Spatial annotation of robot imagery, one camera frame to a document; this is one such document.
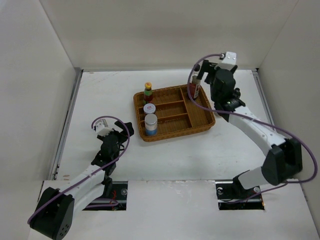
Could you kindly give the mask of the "silver cap blue-label jar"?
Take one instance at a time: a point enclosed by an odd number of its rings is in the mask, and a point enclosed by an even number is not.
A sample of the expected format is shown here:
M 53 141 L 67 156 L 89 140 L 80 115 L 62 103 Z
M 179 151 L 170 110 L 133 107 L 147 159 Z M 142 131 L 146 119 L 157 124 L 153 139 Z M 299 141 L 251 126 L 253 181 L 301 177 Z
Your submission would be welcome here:
M 158 118 L 155 114 L 147 114 L 144 118 L 145 133 L 147 136 L 154 136 L 158 131 Z

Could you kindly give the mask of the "tall dark sauce bottle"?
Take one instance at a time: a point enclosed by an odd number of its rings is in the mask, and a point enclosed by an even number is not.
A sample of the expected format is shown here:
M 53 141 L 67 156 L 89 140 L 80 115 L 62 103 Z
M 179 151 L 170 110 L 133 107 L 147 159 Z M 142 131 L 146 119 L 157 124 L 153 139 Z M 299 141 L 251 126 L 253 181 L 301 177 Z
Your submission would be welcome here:
M 190 95 L 193 100 L 195 100 L 199 95 L 201 80 L 198 79 L 198 73 L 200 71 L 201 67 L 199 64 L 196 64 L 194 67 L 194 71 L 191 76 L 191 83 L 189 87 Z

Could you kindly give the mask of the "white lid red jar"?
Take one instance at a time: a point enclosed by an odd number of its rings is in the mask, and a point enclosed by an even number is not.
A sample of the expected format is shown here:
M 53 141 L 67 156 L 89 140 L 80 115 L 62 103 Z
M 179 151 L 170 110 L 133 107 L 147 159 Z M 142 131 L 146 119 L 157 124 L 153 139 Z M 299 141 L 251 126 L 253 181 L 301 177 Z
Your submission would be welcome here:
M 156 112 L 156 106 L 153 103 L 146 103 L 143 106 L 143 112 L 144 115 L 147 116 L 149 114 L 155 114 Z

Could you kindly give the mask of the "green red chili sauce bottle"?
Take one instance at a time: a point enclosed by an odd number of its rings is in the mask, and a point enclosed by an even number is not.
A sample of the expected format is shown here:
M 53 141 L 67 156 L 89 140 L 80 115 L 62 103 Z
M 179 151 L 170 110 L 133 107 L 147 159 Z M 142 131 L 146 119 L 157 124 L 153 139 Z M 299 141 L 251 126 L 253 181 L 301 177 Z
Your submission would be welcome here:
M 152 84 L 150 82 L 146 82 L 144 84 L 144 92 L 143 92 L 143 104 L 150 104 L 153 101 L 153 90 Z

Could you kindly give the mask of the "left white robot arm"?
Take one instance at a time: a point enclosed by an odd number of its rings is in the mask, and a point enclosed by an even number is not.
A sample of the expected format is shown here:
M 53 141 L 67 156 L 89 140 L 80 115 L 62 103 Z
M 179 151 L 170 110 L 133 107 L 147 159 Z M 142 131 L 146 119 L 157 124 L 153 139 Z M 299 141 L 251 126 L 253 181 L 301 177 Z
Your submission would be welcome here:
M 101 116 L 91 123 L 91 128 L 102 142 L 93 161 L 65 185 L 48 187 L 42 192 L 34 213 L 27 221 L 31 229 L 52 240 L 62 240 L 70 230 L 76 213 L 84 209 L 111 208 L 118 204 L 115 199 L 103 204 L 91 204 L 97 198 L 105 200 L 112 195 L 110 176 L 134 135 L 131 122 L 124 123 L 115 118 L 114 124 L 119 128 L 116 130 L 108 126 L 106 119 L 106 116 Z

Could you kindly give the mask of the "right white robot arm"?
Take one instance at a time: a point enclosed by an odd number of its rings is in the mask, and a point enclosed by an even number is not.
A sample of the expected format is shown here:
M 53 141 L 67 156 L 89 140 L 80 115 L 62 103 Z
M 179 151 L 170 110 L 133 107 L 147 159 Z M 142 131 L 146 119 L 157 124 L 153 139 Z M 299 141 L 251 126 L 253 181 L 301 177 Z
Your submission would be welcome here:
M 208 60 L 195 66 L 197 79 L 203 79 L 207 73 L 204 81 L 210 85 L 210 98 L 219 115 L 245 133 L 265 156 L 262 166 L 240 173 L 227 187 L 232 198 L 240 199 L 259 185 L 277 186 L 285 182 L 302 171 L 303 163 L 301 143 L 259 124 L 259 119 L 240 99 L 241 92 L 234 79 L 236 69 L 235 64 L 222 68 Z

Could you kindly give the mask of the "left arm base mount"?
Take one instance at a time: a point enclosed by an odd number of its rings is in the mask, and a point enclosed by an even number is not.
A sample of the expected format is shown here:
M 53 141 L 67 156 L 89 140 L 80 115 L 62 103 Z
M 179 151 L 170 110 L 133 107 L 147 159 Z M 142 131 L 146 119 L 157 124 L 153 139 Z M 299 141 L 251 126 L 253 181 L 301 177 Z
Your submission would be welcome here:
M 113 181 L 106 178 L 103 194 L 94 199 L 84 211 L 125 211 L 127 209 L 128 181 Z

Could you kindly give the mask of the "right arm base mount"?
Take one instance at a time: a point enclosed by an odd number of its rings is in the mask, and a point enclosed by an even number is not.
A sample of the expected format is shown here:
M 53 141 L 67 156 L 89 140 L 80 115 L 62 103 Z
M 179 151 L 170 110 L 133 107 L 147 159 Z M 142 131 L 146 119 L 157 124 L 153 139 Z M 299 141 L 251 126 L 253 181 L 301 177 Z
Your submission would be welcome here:
M 261 188 L 244 189 L 238 179 L 215 181 L 218 208 L 221 211 L 264 210 Z

